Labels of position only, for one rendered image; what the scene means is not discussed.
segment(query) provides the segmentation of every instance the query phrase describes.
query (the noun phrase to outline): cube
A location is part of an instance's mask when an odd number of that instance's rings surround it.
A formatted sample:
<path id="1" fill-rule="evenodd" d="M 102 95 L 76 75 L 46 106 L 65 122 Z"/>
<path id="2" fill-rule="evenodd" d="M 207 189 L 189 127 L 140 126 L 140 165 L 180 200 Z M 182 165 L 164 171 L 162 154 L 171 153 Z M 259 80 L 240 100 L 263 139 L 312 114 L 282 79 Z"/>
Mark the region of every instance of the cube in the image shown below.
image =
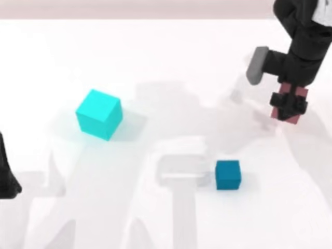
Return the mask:
<path id="1" fill-rule="evenodd" d="M 91 90 L 76 110 L 76 117 L 82 132 L 109 141 L 123 119 L 121 100 Z"/>
<path id="2" fill-rule="evenodd" d="M 241 183 L 241 169 L 238 160 L 217 161 L 215 168 L 217 190 L 236 190 Z"/>

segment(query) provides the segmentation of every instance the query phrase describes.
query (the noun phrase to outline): teal cube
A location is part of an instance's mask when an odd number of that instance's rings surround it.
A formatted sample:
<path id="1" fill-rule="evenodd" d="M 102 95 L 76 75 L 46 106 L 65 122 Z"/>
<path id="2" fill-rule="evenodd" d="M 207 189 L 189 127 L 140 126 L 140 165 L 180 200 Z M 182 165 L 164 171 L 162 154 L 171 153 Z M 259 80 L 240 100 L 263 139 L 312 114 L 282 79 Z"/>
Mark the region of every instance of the teal cube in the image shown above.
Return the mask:
<path id="1" fill-rule="evenodd" d="M 238 160 L 217 161 L 215 168 L 217 190 L 237 190 L 241 184 L 241 169 Z"/>
<path id="2" fill-rule="evenodd" d="M 82 132 L 109 141 L 123 119 L 121 100 L 91 90 L 76 110 Z"/>

